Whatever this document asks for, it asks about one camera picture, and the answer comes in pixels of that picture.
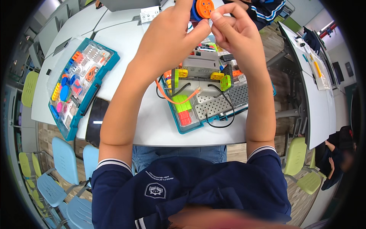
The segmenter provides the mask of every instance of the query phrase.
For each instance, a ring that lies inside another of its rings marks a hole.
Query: smartphone
[[[102,126],[103,118],[108,106],[109,101],[96,97],[91,107],[88,125],[86,127],[85,140],[96,148],[99,148],[100,127]]]

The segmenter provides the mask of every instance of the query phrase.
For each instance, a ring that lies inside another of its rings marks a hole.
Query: shirt logo
[[[165,199],[167,196],[167,191],[164,186],[157,182],[149,183],[146,186],[144,195],[153,199]]]

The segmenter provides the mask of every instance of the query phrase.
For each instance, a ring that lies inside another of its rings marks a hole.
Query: wooden floor
[[[274,23],[271,26],[267,26],[263,29],[261,38],[265,50],[266,60],[271,59],[283,49],[283,39],[277,35],[276,25]],[[274,69],[269,69],[269,73],[277,92],[276,96],[274,97],[275,109],[276,111],[287,110],[288,106],[286,103],[286,95],[290,91],[288,77],[286,74]],[[292,130],[292,128],[293,120],[291,118],[277,119],[275,148],[280,156],[283,155],[285,149],[285,134],[287,131]],[[54,136],[63,138],[56,126],[38,123],[38,142],[40,150],[45,150],[48,154],[52,155],[52,138]],[[84,181],[86,178],[84,173],[84,165],[82,163],[82,151],[87,143],[84,140],[76,139],[75,141],[70,141],[69,144],[74,147],[75,154],[78,158],[77,167],[79,180]],[[228,161],[240,161],[246,163],[246,144],[228,145],[227,159]],[[41,166],[42,169],[46,171],[48,168],[54,167],[53,160],[51,158],[46,160],[45,156],[42,156]],[[307,172],[301,172],[297,174],[295,178],[299,179],[306,173]],[[70,184],[66,182],[56,171],[53,171],[51,174],[59,181],[64,189],[68,189],[70,187]],[[288,224],[300,226],[312,207],[318,191],[313,195],[309,195],[302,191],[291,180],[286,181],[288,184],[287,195],[292,206],[292,220]],[[75,188],[67,196],[65,201],[68,203],[79,190],[80,188]],[[81,198],[86,198],[91,201],[92,195],[89,192],[84,192]]]

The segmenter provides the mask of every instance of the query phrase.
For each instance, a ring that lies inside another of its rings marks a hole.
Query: black cable
[[[225,128],[225,127],[230,126],[230,125],[232,124],[232,122],[234,121],[234,118],[235,118],[235,110],[234,110],[234,107],[232,106],[232,104],[230,103],[230,101],[228,100],[228,98],[226,98],[226,96],[224,95],[224,93],[220,90],[220,88],[216,87],[216,86],[215,86],[215,85],[213,85],[213,84],[209,84],[209,85],[207,85],[207,86],[208,86],[208,87],[214,87],[214,88],[216,88],[216,89],[221,93],[221,95],[226,99],[226,101],[229,103],[230,107],[232,108],[232,112],[233,112],[232,120],[231,120],[231,122],[230,122],[229,124],[227,124],[226,126],[214,126],[214,125],[210,124],[210,123],[208,122],[208,116],[207,116],[207,114],[206,114],[206,121],[207,121],[207,123],[208,123],[210,126],[215,127],[215,128]]]
[[[160,76],[160,78],[159,78],[159,80],[158,80],[158,83],[160,83],[160,81],[161,81],[161,79],[162,79],[162,75]],[[188,87],[188,86],[191,86],[191,83],[186,83],[181,89],[179,89],[179,91],[177,91],[176,93],[174,93],[174,94],[172,94],[172,95],[167,95],[167,97],[169,98],[169,99],[171,99],[171,98],[173,98],[174,96],[176,96],[176,95],[178,95],[179,93],[181,93],[186,87]],[[160,95],[159,95],[159,93],[158,93],[158,86],[156,86],[156,94],[158,95],[158,97],[159,98],[161,98],[161,99],[165,99],[164,97],[161,97]]]

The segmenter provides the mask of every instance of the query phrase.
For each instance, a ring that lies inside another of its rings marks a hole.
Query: white perforated plate
[[[213,96],[198,96],[198,95],[196,95],[196,97],[197,97],[198,103],[206,103],[206,102],[210,101],[211,99],[215,98]]]
[[[201,103],[195,106],[197,116],[200,120],[205,119],[205,110],[207,110],[207,116],[212,117],[221,112],[230,110],[231,107],[229,103],[223,96],[219,96],[215,99],[211,99],[208,102]]]

